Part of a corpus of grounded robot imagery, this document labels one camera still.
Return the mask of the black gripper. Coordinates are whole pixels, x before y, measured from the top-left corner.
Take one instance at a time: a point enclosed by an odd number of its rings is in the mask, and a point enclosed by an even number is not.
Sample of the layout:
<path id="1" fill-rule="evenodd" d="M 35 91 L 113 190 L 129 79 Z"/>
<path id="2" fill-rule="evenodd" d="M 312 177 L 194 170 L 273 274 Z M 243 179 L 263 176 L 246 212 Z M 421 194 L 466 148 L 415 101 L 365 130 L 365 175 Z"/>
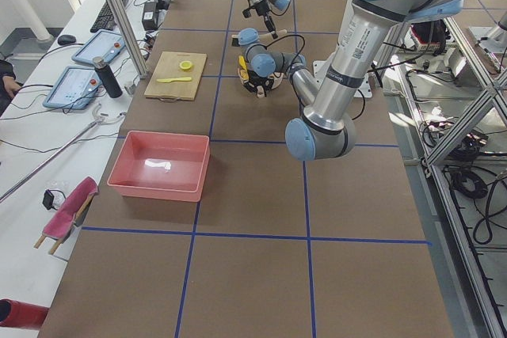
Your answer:
<path id="1" fill-rule="evenodd" d="M 268 94 L 277 87 L 275 78 L 273 76 L 264 78 L 260 77 L 252 70 L 248 70 L 249 79 L 242 80 L 242 86 L 251 93 L 255 94 Z"/>
<path id="2" fill-rule="evenodd" d="M 269 2 L 267 0 L 260 0 L 259 2 L 249 2 L 248 7 L 242 11 L 242 15 L 244 16 L 244 18 L 250 18 L 252 16 L 253 10 L 257 13 L 259 17 L 263 17 L 263 21 L 268 31 L 274 32 L 275 25 L 273 23 L 272 17 L 269 15 L 270 13 Z"/>

